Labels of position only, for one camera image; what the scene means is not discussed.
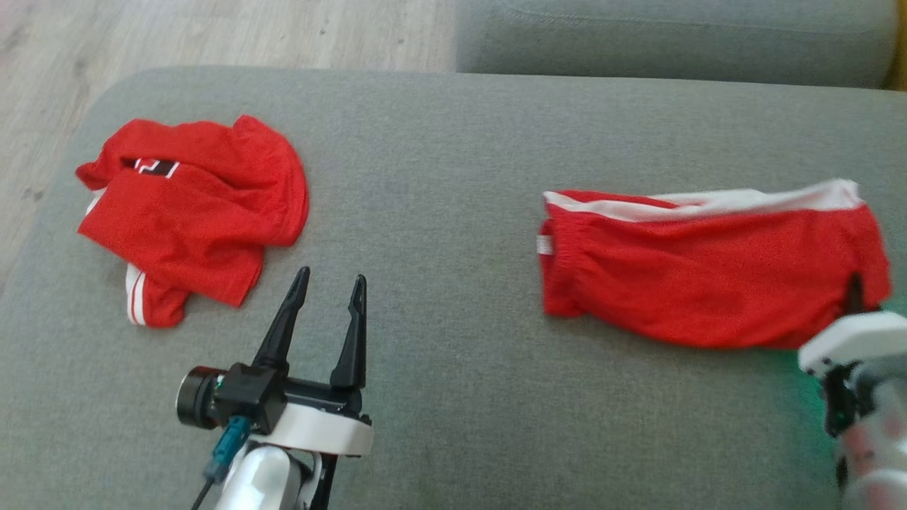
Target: blue connector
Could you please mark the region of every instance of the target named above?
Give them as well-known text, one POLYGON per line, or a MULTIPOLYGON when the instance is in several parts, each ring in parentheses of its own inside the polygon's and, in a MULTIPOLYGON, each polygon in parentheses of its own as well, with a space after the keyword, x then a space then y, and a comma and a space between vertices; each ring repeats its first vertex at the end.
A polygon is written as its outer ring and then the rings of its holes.
POLYGON ((205 478, 212 480, 216 485, 220 485, 224 481, 229 473, 230 463, 246 444, 251 430, 252 422, 248 418, 232 417, 229 419, 223 436, 220 437, 220 441, 211 452, 211 462, 205 468, 205 478))

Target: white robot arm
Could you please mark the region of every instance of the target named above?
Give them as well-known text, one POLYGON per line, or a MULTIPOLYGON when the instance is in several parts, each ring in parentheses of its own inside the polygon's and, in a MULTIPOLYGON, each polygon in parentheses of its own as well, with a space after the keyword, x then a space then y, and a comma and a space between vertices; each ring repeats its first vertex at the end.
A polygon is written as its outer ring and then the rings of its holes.
POLYGON ((287 352, 308 276, 308 268, 299 271, 251 365, 195 367, 180 384, 180 422, 224 427, 193 510, 221 483, 216 510, 327 510, 338 458, 371 451, 372 422, 360 414, 366 279, 356 279, 343 351, 329 384, 322 384, 288 377, 287 352))
POLYGON ((902 510, 907 508, 907 319, 890 311, 860 312, 861 307, 800 348, 800 369, 822 383, 825 430, 837 440, 842 508, 902 510))

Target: gray couch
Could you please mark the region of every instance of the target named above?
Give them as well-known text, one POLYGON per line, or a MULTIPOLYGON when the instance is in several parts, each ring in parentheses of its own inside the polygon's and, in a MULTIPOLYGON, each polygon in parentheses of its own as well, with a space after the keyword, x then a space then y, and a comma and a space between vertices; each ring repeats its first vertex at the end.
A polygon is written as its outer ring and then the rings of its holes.
POLYGON ((216 441, 173 399, 249 360, 312 268, 292 372, 327 380, 369 278, 371 456, 332 507, 835 508, 817 385, 793 352, 717 352, 541 313, 541 193, 862 184, 907 289, 907 96, 867 90, 479 74, 175 68, 88 113, 0 299, 4 509, 188 508, 216 441), (257 115, 306 165, 311 214, 241 309, 190 300, 132 326, 123 263, 75 233, 73 177, 134 117, 257 115))
POLYGON ((463 0, 466 73, 877 87, 896 0, 463 0))

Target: wooden floor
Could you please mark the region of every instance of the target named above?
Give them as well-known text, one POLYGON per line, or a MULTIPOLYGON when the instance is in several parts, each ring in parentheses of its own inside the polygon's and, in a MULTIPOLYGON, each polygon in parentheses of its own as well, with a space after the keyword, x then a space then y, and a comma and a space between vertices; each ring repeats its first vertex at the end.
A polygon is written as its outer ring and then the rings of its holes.
POLYGON ((457 0, 0 0, 0 292, 99 94, 179 64, 452 71, 457 0))

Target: black cable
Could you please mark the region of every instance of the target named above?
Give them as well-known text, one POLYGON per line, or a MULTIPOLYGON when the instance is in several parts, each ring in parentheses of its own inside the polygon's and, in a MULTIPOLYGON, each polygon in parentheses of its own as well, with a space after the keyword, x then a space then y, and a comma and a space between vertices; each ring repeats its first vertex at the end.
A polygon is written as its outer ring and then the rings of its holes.
POLYGON ((201 506, 201 502, 205 500, 205 496, 208 495, 208 491, 211 490, 212 485, 214 485, 214 478, 209 478, 208 481, 205 482, 205 486, 201 488, 201 492, 199 492, 199 497, 195 498, 195 504, 192 505, 192 510, 199 510, 199 507, 201 506))

